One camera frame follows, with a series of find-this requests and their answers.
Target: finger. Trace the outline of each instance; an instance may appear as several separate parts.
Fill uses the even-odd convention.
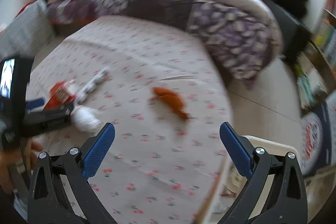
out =
[[[37,156],[31,152],[31,155],[30,155],[30,163],[31,163],[31,168],[33,169],[37,163]]]
[[[12,193],[14,187],[5,165],[0,165],[0,185],[6,194]]]
[[[19,149],[5,152],[0,151],[0,164],[1,165],[10,165],[14,164],[22,159],[21,151]]]
[[[40,151],[43,150],[43,146],[40,145],[40,144],[39,144],[38,142],[36,142],[36,141],[32,141],[32,142],[31,142],[31,149],[40,152]]]

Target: purple floral bedding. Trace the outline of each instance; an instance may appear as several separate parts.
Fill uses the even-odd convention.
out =
[[[270,28],[244,10],[212,0],[56,0],[53,24],[89,23],[125,15],[170,25],[199,37],[236,79],[251,80],[272,59]]]

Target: bed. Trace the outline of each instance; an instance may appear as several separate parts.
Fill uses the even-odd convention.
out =
[[[222,79],[251,87],[279,53],[268,8],[260,0],[48,0],[48,18],[58,28],[84,27],[34,69],[28,99],[48,98],[57,81],[83,86],[103,67],[111,70],[85,102],[116,128],[89,179],[105,208],[118,223],[207,223],[230,168],[218,140],[220,124],[233,124]],[[154,86],[178,92],[190,119],[181,122],[151,100]],[[69,127],[38,141],[56,155],[89,136]]]

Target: cherry print tablecloth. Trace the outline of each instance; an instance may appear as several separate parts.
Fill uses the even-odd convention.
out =
[[[173,27],[101,17],[38,65],[28,99],[48,97],[48,90],[65,79],[82,87],[105,66],[110,67],[108,80],[84,105],[97,109],[103,123],[113,123],[116,135],[90,185],[118,223],[191,223],[226,156],[219,126],[232,122],[225,88],[206,49]],[[162,102],[151,100],[154,86],[178,92],[191,118],[182,122]],[[68,127],[38,140],[57,155],[88,137]]]

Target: orange plush toy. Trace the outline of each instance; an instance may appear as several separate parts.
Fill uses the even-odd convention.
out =
[[[173,113],[179,115],[179,117],[184,121],[188,120],[188,114],[183,112],[184,103],[175,92],[165,88],[152,88],[152,91],[158,99],[161,99],[172,109]]]

